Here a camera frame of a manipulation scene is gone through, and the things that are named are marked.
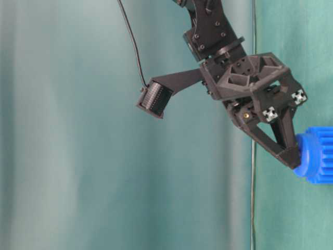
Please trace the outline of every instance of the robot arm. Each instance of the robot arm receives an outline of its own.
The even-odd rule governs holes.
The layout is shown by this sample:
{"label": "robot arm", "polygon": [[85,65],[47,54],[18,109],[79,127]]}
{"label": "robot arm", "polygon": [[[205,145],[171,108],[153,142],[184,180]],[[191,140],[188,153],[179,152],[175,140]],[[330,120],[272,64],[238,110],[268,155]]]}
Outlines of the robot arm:
{"label": "robot arm", "polygon": [[[232,122],[284,165],[300,165],[292,119],[307,96],[290,69],[272,53],[247,56],[223,13],[221,0],[173,0],[187,8],[192,28],[185,32],[199,69],[152,78],[138,102],[162,118],[172,95],[202,81],[213,100],[222,101]],[[275,141],[258,124],[271,126]]]}

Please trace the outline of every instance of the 3d printed part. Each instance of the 3d printed part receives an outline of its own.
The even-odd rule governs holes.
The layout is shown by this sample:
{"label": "3d printed part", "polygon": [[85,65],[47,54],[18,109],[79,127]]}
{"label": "3d printed part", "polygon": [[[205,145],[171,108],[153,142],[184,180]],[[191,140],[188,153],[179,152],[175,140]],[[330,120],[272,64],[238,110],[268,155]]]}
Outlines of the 3d printed part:
{"label": "3d printed part", "polygon": [[294,170],[313,184],[333,184],[333,127],[311,127],[297,135],[301,165]]}

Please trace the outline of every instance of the blue object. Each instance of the blue object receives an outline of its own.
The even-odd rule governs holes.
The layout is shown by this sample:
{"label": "blue object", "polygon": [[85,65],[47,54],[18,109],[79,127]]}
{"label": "blue object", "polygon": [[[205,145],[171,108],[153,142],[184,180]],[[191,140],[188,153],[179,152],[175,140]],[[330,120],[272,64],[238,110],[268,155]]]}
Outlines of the blue object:
{"label": "blue object", "polygon": [[310,127],[296,138],[301,165],[294,173],[313,184],[333,184],[333,127]]}

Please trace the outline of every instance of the fabric backdrop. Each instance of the fabric backdrop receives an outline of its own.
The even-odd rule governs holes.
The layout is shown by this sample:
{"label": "fabric backdrop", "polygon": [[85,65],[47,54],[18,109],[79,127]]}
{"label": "fabric backdrop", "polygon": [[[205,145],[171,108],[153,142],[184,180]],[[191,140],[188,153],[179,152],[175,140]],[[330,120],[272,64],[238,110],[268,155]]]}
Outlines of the fabric backdrop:
{"label": "fabric backdrop", "polygon": [[[252,1],[223,1],[252,53]],[[186,10],[124,0],[147,79],[194,69]],[[0,0],[0,249],[249,249],[251,142],[197,84],[165,119],[115,0]]]}
{"label": "fabric backdrop", "polygon": [[[257,52],[279,57],[309,96],[295,115],[295,132],[333,126],[333,2],[256,0],[256,6]],[[260,147],[256,168],[256,249],[332,249],[333,186],[307,183]]]}

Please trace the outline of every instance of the green backdrop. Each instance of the green backdrop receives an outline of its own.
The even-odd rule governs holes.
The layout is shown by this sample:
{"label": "green backdrop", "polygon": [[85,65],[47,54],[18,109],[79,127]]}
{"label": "green backdrop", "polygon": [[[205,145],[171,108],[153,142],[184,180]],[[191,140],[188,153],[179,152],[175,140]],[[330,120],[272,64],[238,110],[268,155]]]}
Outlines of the green backdrop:
{"label": "green backdrop", "polygon": [[[252,52],[252,2],[223,1]],[[146,78],[194,69],[186,10],[124,0]],[[115,0],[0,0],[0,249],[248,249],[251,142],[195,85],[164,120]]]}
{"label": "green backdrop", "polygon": [[[296,113],[295,131],[333,126],[333,2],[255,2],[257,52],[278,56],[309,95]],[[333,186],[299,179],[260,147],[256,167],[255,249],[332,249]]]}

